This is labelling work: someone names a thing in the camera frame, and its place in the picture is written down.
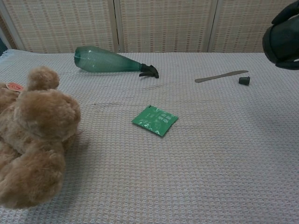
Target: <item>teddy bear ear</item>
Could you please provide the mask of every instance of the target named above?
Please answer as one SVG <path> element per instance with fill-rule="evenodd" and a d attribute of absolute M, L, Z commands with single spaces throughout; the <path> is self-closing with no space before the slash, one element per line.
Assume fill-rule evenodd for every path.
<path fill-rule="evenodd" d="M 58 74 L 46 66 L 32 69 L 27 76 L 28 91 L 56 89 L 58 86 Z"/>

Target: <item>woven bamboo screen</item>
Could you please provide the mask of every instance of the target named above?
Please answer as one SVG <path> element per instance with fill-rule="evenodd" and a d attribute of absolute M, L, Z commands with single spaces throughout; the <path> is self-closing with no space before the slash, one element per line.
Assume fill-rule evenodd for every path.
<path fill-rule="evenodd" d="M 8 43 L 10 44 L 11 48 L 12 49 L 17 49 L 17 47 L 15 45 L 15 42 L 14 42 L 12 36 L 10 35 L 10 33 L 8 31 L 7 25 L 6 25 L 6 23 L 4 22 L 4 20 L 1 16 L 0 16 L 0 28 L 3 32 L 3 34 L 5 35 Z"/>
<path fill-rule="evenodd" d="M 200 52 L 213 0 L 120 0 L 125 52 Z"/>
<path fill-rule="evenodd" d="M 114 50 L 107 0 L 3 0 L 25 50 L 70 53 L 79 45 Z"/>
<path fill-rule="evenodd" d="M 220 0 L 211 52 L 263 52 L 262 38 L 274 17 L 294 0 Z"/>

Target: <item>green plastic bottle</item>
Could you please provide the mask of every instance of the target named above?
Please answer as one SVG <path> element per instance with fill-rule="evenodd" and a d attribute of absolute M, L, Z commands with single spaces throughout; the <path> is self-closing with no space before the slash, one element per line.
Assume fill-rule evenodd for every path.
<path fill-rule="evenodd" d="M 159 78 L 155 67 L 141 64 L 120 54 L 95 46 L 77 47 L 74 56 L 75 65 L 88 72 L 125 72 L 141 71 L 141 76 Z"/>

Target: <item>black object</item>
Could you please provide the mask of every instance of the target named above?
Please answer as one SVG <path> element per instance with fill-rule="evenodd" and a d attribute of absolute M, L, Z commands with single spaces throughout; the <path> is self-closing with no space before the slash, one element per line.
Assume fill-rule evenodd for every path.
<path fill-rule="evenodd" d="M 242 84 L 242 85 L 249 85 L 249 82 L 250 82 L 250 77 L 240 77 L 239 78 L 239 84 Z"/>
<path fill-rule="evenodd" d="M 279 68 L 299 70 L 299 62 L 295 61 L 299 59 L 298 14 L 299 0 L 285 7 L 263 36 L 264 53 Z"/>
<path fill-rule="evenodd" d="M 151 77 L 159 78 L 159 73 L 157 69 L 152 65 L 148 66 L 146 64 L 141 64 L 140 71 L 142 71 L 142 73 L 139 75 L 139 77 L 151 76 Z"/>

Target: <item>teddy bear tag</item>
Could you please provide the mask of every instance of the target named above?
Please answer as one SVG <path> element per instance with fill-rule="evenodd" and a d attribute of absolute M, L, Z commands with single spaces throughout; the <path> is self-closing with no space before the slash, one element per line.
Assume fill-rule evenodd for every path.
<path fill-rule="evenodd" d="M 9 89 L 9 90 L 12 90 L 12 91 L 17 91 L 17 92 L 21 92 L 24 88 L 23 86 L 17 84 L 17 83 L 7 83 L 6 84 L 6 87 Z"/>

